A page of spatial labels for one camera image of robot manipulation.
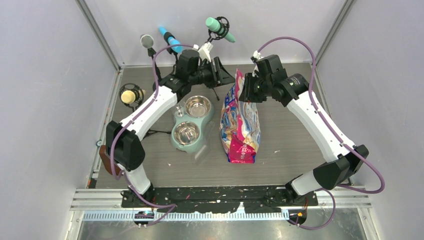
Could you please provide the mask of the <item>colourful cat food bag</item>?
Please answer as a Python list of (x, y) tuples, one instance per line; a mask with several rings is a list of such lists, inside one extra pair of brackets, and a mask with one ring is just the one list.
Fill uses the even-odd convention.
[(240, 100), (245, 77), (239, 68), (235, 83), (225, 95), (219, 133), (227, 160), (232, 164), (253, 164), (261, 142), (257, 105)]

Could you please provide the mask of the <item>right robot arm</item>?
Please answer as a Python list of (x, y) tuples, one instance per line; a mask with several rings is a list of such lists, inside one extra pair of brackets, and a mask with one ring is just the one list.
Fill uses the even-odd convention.
[(335, 125), (329, 115), (318, 106), (309, 83), (299, 73), (289, 76), (276, 54), (262, 57), (255, 52), (252, 73), (246, 73), (239, 100), (262, 103), (271, 97), (288, 108), (304, 125), (318, 145), (325, 163), (289, 181), (285, 198), (291, 205), (299, 205), (306, 194), (319, 190), (332, 190), (354, 175), (363, 165), (357, 155), (367, 158), (365, 145), (356, 145)]

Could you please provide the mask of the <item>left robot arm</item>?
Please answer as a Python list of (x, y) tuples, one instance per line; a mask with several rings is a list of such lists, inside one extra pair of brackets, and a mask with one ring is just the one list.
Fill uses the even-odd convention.
[(111, 173), (117, 179), (127, 177), (135, 192), (134, 200), (141, 207), (153, 202), (151, 181), (143, 161), (146, 153), (142, 140), (153, 124), (191, 92), (192, 86), (214, 89), (233, 84), (235, 78), (223, 67), (220, 59), (204, 60), (197, 50), (186, 49), (179, 55), (171, 73), (155, 76), (153, 94), (131, 115), (106, 127), (105, 147)]

